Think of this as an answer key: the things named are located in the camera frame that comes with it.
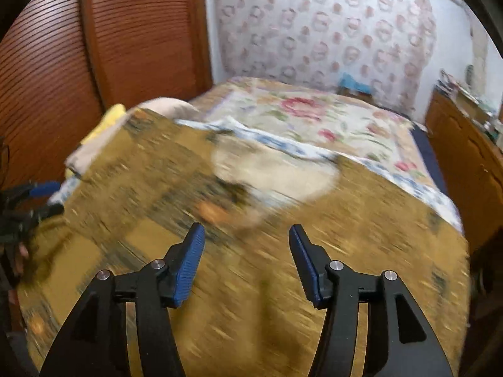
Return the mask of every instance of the white wall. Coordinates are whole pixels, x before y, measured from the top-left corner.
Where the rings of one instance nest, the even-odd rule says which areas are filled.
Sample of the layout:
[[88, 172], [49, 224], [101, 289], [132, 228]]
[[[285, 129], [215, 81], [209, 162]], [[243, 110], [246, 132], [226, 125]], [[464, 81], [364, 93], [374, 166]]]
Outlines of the white wall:
[[437, 20], [437, 43], [433, 56], [423, 69], [416, 96], [413, 119], [422, 123], [428, 110], [434, 85], [444, 69], [464, 81], [466, 66], [472, 63], [473, 47], [470, 21], [464, 9], [451, 0], [430, 0]]
[[499, 113], [503, 95], [503, 59], [489, 38], [487, 47], [485, 96], [487, 105]]
[[208, 35], [210, 39], [210, 57], [213, 83], [215, 85], [225, 81], [228, 76], [223, 69], [220, 43], [218, 41], [218, 20], [216, 16], [215, 0], [206, 0], [206, 17], [208, 20]]

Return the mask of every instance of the wood panel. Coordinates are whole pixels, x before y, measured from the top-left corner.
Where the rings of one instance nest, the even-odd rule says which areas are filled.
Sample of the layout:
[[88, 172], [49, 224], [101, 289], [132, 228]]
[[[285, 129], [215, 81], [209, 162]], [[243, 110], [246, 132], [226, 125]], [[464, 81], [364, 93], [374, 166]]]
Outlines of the wood panel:
[[65, 158], [102, 111], [87, 64], [79, 0], [31, 0], [0, 42], [6, 185], [62, 179]]
[[503, 225], [503, 156], [456, 105], [434, 93], [428, 135], [474, 252]]
[[110, 92], [107, 106], [188, 100], [211, 87], [204, 0], [91, 1], [86, 38], [102, 68], [97, 84]]

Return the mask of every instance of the wooden cabinet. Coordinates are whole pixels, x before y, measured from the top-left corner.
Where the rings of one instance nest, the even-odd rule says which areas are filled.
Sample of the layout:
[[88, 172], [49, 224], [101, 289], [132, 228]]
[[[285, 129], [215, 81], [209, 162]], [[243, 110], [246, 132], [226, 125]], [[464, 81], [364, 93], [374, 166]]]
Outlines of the wooden cabinet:
[[503, 156], [450, 99], [437, 91], [426, 126], [472, 253], [503, 226]]

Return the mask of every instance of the curtain pattern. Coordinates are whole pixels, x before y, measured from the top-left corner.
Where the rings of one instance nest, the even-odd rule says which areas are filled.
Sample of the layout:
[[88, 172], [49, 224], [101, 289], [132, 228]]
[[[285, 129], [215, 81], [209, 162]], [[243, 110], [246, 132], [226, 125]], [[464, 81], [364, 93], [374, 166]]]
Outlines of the curtain pattern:
[[334, 91], [344, 72], [410, 115], [436, 42], [429, 0], [216, 0], [223, 64]]

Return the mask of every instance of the bed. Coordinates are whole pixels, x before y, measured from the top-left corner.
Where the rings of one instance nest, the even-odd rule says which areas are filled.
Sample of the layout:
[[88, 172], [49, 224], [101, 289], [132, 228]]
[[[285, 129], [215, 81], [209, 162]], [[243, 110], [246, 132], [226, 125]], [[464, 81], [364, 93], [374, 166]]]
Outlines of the bed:
[[[326, 119], [323, 103], [338, 117]], [[98, 270], [137, 270], [201, 221], [206, 247], [193, 295], [172, 317], [187, 375], [307, 374], [324, 313], [305, 300], [285, 242], [298, 222], [356, 271], [395, 269], [456, 369], [468, 311], [466, 241], [413, 124], [358, 100], [253, 78], [192, 104], [197, 120], [134, 109], [81, 179], [65, 184], [65, 216], [42, 223], [19, 289], [37, 366]], [[363, 334], [355, 373], [364, 352]]]

